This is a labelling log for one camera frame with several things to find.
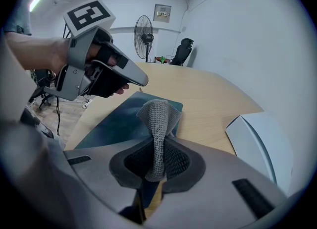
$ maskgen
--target wooden table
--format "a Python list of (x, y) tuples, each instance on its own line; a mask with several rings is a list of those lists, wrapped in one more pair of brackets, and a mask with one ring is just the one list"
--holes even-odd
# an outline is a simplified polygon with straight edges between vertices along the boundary
[[(226, 136), (226, 126), (238, 115), (262, 109), (226, 79), (207, 71), (168, 64), (137, 63), (149, 76), (142, 91), (182, 103), (177, 137), (235, 154)], [(77, 122), (66, 149), (71, 150), (139, 86), (130, 84), (123, 95), (95, 97)]]

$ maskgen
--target electrical panel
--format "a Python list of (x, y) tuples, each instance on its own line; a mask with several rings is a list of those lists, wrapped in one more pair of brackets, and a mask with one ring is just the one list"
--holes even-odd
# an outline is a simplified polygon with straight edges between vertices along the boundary
[(172, 6), (155, 4), (153, 21), (169, 23)]

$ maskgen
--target gray plastic housing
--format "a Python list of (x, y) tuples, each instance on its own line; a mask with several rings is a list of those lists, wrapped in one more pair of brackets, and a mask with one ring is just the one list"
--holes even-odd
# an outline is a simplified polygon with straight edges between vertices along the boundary
[[(265, 228), (271, 225), (270, 216), (276, 221), (298, 199), (287, 200), (274, 183), (232, 154), (168, 137), (199, 153), (206, 171), (189, 190), (166, 193), (153, 215), (139, 225), (121, 215), (135, 205), (138, 191), (121, 186), (109, 162), (146, 138), (63, 152), (35, 129), (11, 123), (0, 126), (0, 138), (8, 180), (42, 216), (64, 228)], [(83, 156), (90, 159), (70, 163)], [(242, 178), (276, 208), (258, 220), (232, 184)]]
[(87, 94), (91, 90), (92, 86), (99, 84), (99, 86), (107, 89), (107, 83), (100, 83), (98, 77), (96, 79), (89, 78), (86, 72), (86, 56), (89, 47), (92, 43), (104, 45), (110, 48), (118, 57), (118, 59), (124, 59), (125, 64), (108, 66), (104, 63), (100, 64), (100, 68), (107, 68), (112, 71), (115, 75), (127, 80), (127, 82), (134, 83), (139, 86), (146, 86), (149, 79), (148, 76), (120, 49), (118, 49), (113, 43), (111, 34), (101, 27), (94, 27), (77, 37), (71, 38), (69, 43), (67, 65), (63, 67), (60, 75), (57, 79), (57, 89), (51, 89), (45, 87), (46, 93), (55, 95), (60, 98), (67, 100), (75, 100), (80, 95)]

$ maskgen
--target gray fabric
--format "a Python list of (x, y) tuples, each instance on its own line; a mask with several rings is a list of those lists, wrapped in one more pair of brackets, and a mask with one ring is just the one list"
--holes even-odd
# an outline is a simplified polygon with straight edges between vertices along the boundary
[(166, 100), (151, 100), (138, 111), (137, 117), (147, 126), (154, 138), (153, 166), (145, 179), (161, 181), (165, 177), (164, 140), (171, 134), (182, 113)]

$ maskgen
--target white wall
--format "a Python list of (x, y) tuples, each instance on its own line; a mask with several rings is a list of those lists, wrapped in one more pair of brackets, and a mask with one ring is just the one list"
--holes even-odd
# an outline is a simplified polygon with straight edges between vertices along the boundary
[(317, 157), (317, 36), (301, 3), (189, 0), (182, 26), (193, 68), (220, 74), (278, 120), (294, 152), (289, 193), (302, 188)]
[[(65, 22), (62, 14), (72, 9), (74, 6), (89, 0), (75, 0), (71, 3), (60, 2), (58, 6), (52, 7), (45, 15), (36, 15), (31, 13), (31, 23), (33, 36), (47, 38), (60, 37), (63, 34)], [(116, 16), (111, 29), (126, 28), (126, 31), (133, 32), (135, 23), (141, 15), (147, 15), (153, 20), (155, 4), (165, 4), (172, 6), (171, 17), (169, 23), (152, 21), (154, 28), (159, 29), (159, 34), (154, 34), (155, 39), (150, 52), (150, 57), (153, 60), (154, 56), (167, 55), (172, 52), (170, 48), (174, 47), (177, 33), (179, 31), (180, 20), (187, 8), (186, 0), (102, 0), (107, 7)], [(133, 45), (133, 34), (124, 32), (114, 36), (114, 44), (117, 45), (128, 56), (131, 56), (134, 61), (145, 61), (140, 58), (135, 58), (135, 50)], [(162, 45), (157, 52), (156, 45)]]

